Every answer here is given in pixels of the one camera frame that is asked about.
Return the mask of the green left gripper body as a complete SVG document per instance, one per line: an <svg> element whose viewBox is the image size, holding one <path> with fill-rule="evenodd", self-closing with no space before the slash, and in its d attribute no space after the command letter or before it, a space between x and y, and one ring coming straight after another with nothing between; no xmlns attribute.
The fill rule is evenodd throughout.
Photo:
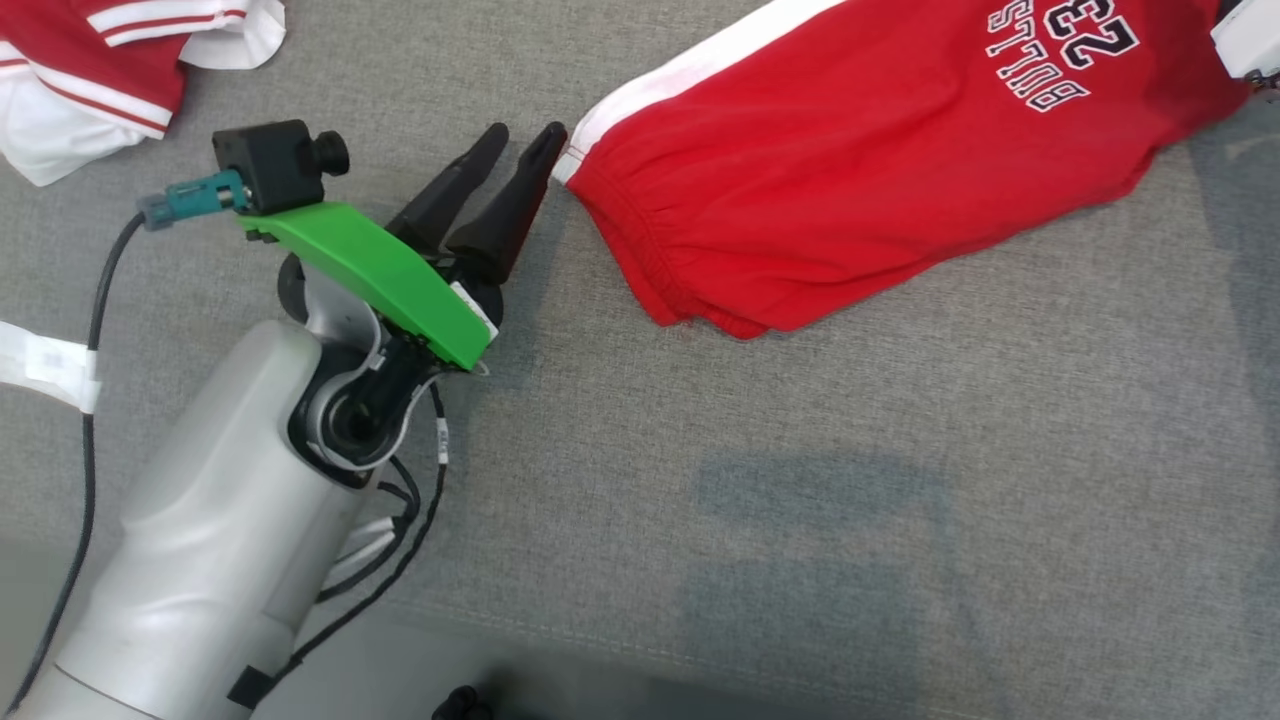
<svg viewBox="0 0 1280 720"><path fill-rule="evenodd" d="M346 202L317 202L268 217L246 231L271 236L301 261L367 304L440 360L475 370L497 327L461 283L449 283L410 246Z"/></svg>

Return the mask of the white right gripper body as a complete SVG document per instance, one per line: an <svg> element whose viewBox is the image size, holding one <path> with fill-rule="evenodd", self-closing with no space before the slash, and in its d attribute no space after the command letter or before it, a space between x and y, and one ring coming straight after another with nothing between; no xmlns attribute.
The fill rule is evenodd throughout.
<svg viewBox="0 0 1280 720"><path fill-rule="evenodd" d="M1221 1L1211 36L1230 77L1277 78L1279 0Z"/></svg>

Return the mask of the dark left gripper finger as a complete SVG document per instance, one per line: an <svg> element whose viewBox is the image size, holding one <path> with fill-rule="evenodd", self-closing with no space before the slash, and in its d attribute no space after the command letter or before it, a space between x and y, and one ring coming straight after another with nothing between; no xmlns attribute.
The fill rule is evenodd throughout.
<svg viewBox="0 0 1280 720"><path fill-rule="evenodd" d="M466 274L497 287L509 279L568 136L563 123L548 123L520 155L507 184L447 240Z"/></svg>
<svg viewBox="0 0 1280 720"><path fill-rule="evenodd" d="M489 126L466 152L411 199L384 229L415 252L440 252L465 204L486 182L508 142L507 124Z"/></svg>

